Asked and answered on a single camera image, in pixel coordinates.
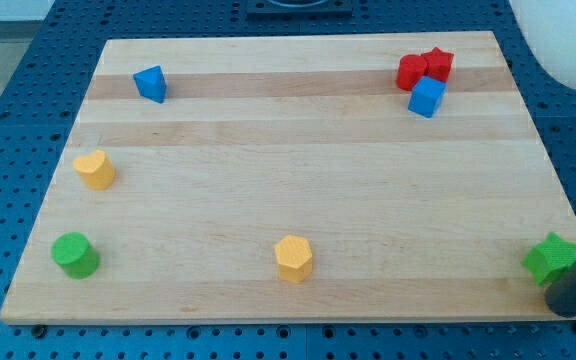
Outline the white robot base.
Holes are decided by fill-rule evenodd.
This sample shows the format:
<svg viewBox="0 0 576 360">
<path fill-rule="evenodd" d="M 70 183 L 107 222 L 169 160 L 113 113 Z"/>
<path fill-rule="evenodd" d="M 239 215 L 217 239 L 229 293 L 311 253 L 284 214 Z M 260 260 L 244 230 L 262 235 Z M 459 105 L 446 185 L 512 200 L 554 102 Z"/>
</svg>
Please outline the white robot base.
<svg viewBox="0 0 576 360">
<path fill-rule="evenodd" d="M 510 5 L 541 67 L 576 90 L 576 0 L 510 0 Z"/>
</svg>

